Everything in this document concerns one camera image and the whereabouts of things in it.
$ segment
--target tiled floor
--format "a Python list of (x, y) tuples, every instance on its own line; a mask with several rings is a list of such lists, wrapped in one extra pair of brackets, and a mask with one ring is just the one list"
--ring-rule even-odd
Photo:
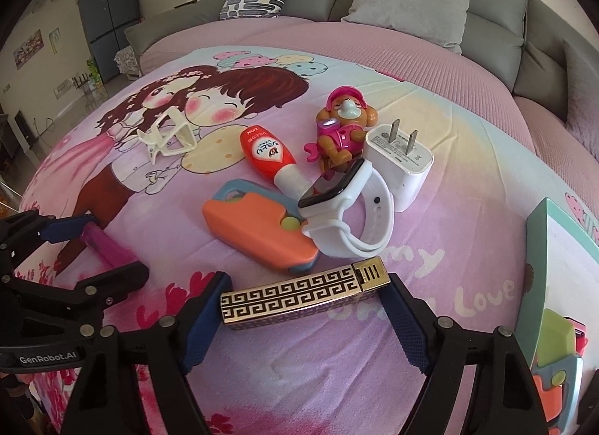
[[(17, 152), (13, 164), (2, 173), (5, 184), (17, 193), (23, 194), (35, 171), (52, 148), (85, 117), (130, 83), (131, 81), (127, 80), (125, 75), (119, 75), (104, 85), (104, 91), (95, 92), (93, 96), (89, 95), (77, 100), (68, 111), (55, 120), (54, 124), (41, 133), (40, 138), (29, 151)], [(12, 199), (12, 206), (18, 208), (19, 197), (13, 195)]]

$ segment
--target sofa armrest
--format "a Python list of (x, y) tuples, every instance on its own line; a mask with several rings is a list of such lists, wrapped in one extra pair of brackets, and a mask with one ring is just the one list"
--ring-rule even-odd
[(167, 10), (125, 29), (125, 36), (139, 58), (151, 45), (169, 34), (218, 21), (225, 1), (200, 0), (195, 4)]

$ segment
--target smart watch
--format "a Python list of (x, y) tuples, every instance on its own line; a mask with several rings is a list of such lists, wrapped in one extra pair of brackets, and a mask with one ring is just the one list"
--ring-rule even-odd
[[(343, 221), (343, 212), (360, 195), (365, 220), (358, 239)], [(298, 207), (307, 221), (302, 232), (329, 257), (376, 256), (393, 232), (393, 196), (382, 176), (364, 158), (325, 171), (299, 200)]]

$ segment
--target brown hair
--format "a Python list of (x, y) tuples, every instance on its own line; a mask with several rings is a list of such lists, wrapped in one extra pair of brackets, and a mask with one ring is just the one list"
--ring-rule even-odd
[(308, 82), (285, 68), (261, 66), (241, 68), (218, 73), (210, 78), (200, 78), (185, 90), (181, 90), (171, 101), (180, 111), (185, 110), (191, 93), (211, 88), (220, 88), (221, 95), (239, 97), (242, 104), (247, 102), (247, 114), (259, 114), (272, 107), (280, 109), (287, 102), (302, 96), (308, 90)]
[[(162, 87), (164, 84), (169, 83), (175, 78), (184, 78), (188, 76), (198, 75), (198, 77), (204, 77), (204, 80), (209, 79), (212, 75), (218, 73), (218, 70), (214, 66), (192, 66), (190, 68), (185, 68), (179, 71), (174, 75), (170, 75), (160, 80), (156, 80), (142, 89), (140, 89), (137, 93), (129, 96), (129, 98), (123, 100), (120, 104), (118, 104), (114, 109), (105, 113), (100, 120), (98, 120), (98, 125), (96, 127), (100, 128), (100, 133), (106, 132), (110, 127), (115, 125), (117, 122), (120, 122), (125, 118), (125, 116), (133, 111), (139, 110), (142, 108), (142, 102), (150, 95), (152, 92)], [(143, 122), (137, 127), (142, 131), (147, 131), (152, 123), (157, 119), (157, 117), (163, 113), (167, 108), (169, 108), (172, 103), (167, 103), (163, 106), (157, 107), (155, 109), (148, 109), (143, 113)]]

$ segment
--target white charger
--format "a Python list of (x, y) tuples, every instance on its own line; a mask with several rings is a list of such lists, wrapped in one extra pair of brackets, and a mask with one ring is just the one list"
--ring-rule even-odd
[(366, 134), (364, 157), (387, 183), (396, 212), (403, 212), (414, 202), (434, 161), (430, 149), (416, 141), (416, 136), (417, 131), (409, 136), (401, 131), (399, 119)]

